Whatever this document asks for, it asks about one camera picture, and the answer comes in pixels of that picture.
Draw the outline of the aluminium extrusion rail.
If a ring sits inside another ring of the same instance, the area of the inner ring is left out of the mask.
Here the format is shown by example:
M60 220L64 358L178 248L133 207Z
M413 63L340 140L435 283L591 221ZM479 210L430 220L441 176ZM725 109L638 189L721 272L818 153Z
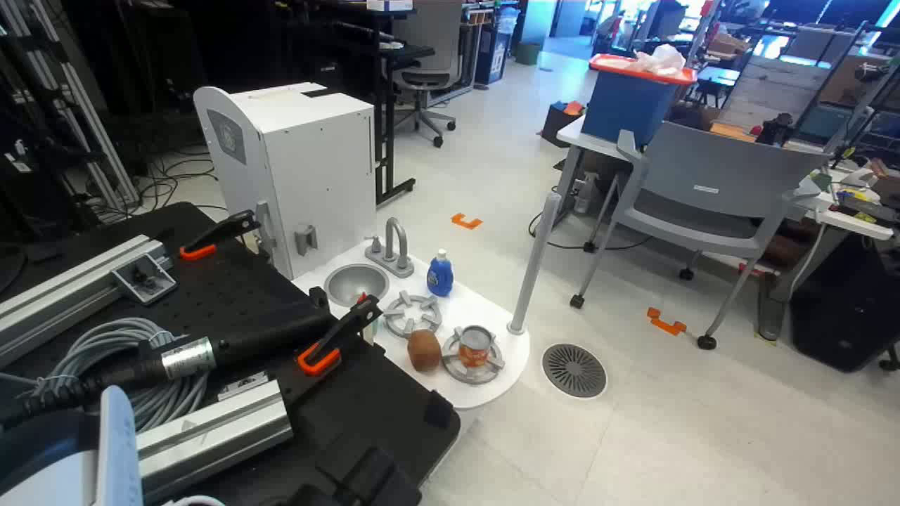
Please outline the aluminium extrusion rail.
M150 307L178 288L161 240L133 237L0 304L0 365L37 351L117 297Z
M178 496L289 438L281 386L267 379L244 389L137 437L143 496Z

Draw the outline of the lower aluminium extrusion rail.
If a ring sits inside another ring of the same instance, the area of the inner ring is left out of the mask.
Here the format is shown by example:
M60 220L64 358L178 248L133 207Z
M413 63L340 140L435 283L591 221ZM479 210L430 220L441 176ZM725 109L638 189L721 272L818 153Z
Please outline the lower aluminium extrusion rail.
M178 496L289 438L281 386L267 379L244 389L137 437L143 496Z

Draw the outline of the orange floor marker far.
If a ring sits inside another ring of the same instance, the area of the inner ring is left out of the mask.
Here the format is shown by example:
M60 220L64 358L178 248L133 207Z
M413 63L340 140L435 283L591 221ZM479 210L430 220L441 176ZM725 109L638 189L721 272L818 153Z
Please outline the orange floor marker far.
M466 213L458 210L458 213L449 217L449 221L454 221L455 227L465 227L465 231L479 231L484 220L466 217Z

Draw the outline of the grey toy sink basin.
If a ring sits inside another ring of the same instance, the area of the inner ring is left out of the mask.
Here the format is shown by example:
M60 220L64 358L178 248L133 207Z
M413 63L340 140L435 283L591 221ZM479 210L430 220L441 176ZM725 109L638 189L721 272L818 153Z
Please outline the grey toy sink basin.
M347 264L326 275L323 289L335 304L351 307L364 296L383 297L389 292L389 275L371 264Z

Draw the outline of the black equipment case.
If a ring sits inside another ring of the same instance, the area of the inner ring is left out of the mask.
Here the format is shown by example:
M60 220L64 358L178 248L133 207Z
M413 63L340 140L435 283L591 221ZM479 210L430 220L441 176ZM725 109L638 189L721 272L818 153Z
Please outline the black equipment case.
M29 245L29 255L33 254L37 261L29 258L2 302L136 233L161 240L165 254L178 255L184 243L212 226L193 206L171 206L122 226ZM174 278L178 289L162 302L141 307L133 297L122 297L6 370L46 375L78 331L124 316L150 317L184 335L238 341L292 327L319 311L326 316L316 296L310 297L238 243L219 245L219 254L199 264L174 261ZM421 506L418 487L458 437L461 420L455 407L441 393L425 390L383 348L368 344L351 344L342 351L342 362L326 376L304 376L292 365L292 355L326 335L335 317L328 316L326 321L310 338L292 331L295 345L289 351L217 370L212 393L205 393L205 401L212 401L229 383L259 369L267 370L286 389L292 438L171 491L171 498L196 491L214 496L229 506ZM22 489L25 496L12 496L12 504L78 504L74 498L75 483L61 487L61 479L82 481L82 469L47 479L50 489Z

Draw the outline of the light blue flat object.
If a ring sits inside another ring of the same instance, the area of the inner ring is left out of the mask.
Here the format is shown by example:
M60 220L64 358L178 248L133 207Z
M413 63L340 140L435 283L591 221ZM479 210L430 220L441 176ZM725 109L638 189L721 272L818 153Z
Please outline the light blue flat object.
M92 506L143 506L136 411L117 386L101 390Z

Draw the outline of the orange object in cup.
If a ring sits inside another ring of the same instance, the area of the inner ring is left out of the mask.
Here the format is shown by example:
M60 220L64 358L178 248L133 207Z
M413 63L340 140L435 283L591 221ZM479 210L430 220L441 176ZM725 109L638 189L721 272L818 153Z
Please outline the orange object in cup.
M480 369L480 365L490 362L490 348L461 344L461 345L458 345L458 361L461 361L466 369Z

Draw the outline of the right grey stove burner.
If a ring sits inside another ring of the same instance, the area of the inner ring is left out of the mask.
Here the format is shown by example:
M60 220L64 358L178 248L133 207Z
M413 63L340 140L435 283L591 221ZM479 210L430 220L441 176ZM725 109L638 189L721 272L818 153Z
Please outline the right grey stove burner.
M484 365L484 369L466 369L461 361L458 361L458 331L454 331L454 341L449 341L449 351L441 358L441 369L458 379L458 383L466 383L466 386L487 386L492 383L504 369L507 369L507 361L496 344L496 335L492 335L492 361Z

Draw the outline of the near orange-handled black clamp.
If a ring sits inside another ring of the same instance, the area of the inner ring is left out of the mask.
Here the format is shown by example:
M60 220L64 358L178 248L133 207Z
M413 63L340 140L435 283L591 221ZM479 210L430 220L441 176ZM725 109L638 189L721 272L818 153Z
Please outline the near orange-handled black clamp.
M326 376L340 365L342 351L379 317L379 297L361 296L357 304L310 348L295 358L304 376Z

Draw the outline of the orange-handled black clamp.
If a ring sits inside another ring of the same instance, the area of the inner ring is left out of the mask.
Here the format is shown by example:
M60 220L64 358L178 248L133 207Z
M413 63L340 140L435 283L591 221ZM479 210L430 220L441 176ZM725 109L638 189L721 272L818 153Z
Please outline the orange-handled black clamp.
M295 358L304 376L326 376L340 365L342 351L379 317L379 297L361 296L357 304L310 348Z
M230 213L223 221L203 231L199 237L193 237L189 245L184 245L178 255L189 264L205 261L217 254L219 243L238 240L257 227L259 217L254 210Z

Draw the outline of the clear cup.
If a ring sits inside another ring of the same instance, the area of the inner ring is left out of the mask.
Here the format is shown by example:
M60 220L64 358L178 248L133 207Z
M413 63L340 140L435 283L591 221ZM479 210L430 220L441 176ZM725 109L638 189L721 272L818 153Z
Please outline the clear cup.
M458 361L466 369L484 369L492 361L492 335L484 327L465 327L458 331Z

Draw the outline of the upper aluminium extrusion rail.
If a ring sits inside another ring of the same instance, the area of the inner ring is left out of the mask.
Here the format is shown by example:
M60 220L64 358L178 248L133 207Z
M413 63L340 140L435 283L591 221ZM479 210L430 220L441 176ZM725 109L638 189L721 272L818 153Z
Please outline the upper aluminium extrusion rail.
M150 307L178 288L161 240L133 237L0 304L0 365L37 351L117 297Z

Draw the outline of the black office swivel chair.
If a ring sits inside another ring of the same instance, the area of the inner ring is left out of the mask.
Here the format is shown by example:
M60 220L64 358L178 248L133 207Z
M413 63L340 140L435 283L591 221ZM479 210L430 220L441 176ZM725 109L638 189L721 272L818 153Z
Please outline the black office swivel chair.
M435 113L430 96L444 92L458 82L458 60L447 49L409 43L397 56L392 82L399 92L411 96L411 109L399 127L411 127L413 132L428 127L434 132L430 144L441 148L444 136L455 129L455 117L449 113Z

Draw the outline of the orange floor marker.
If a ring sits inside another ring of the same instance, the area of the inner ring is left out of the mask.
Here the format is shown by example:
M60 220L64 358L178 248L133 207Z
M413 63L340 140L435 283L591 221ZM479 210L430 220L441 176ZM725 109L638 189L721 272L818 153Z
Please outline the orange floor marker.
M643 316L648 316L650 327L656 327L657 331L664 331L664 335L669 335L669 338L679 338L679 335L686 331L686 323L681 323L681 321L666 321L666 317L662 316L662 309L656 309L656 307L648 307Z
M466 213L458 210L458 213L449 217L449 221L454 221L455 227L465 227L465 231L479 231L484 220L466 217Z

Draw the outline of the grey plastic chair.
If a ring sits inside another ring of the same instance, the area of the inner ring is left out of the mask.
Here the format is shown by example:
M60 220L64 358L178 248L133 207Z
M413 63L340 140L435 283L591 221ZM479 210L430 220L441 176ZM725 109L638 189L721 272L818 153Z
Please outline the grey plastic chair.
M714 351L714 331L781 221L795 210L795 189L815 168L825 168L828 158L669 120L656 129L648 147L631 129L621 129L615 153L628 158L631 176L572 307L584 304L615 227L638 231L690 254L731 255L742 261L742 272L709 328L695 341L698 348Z

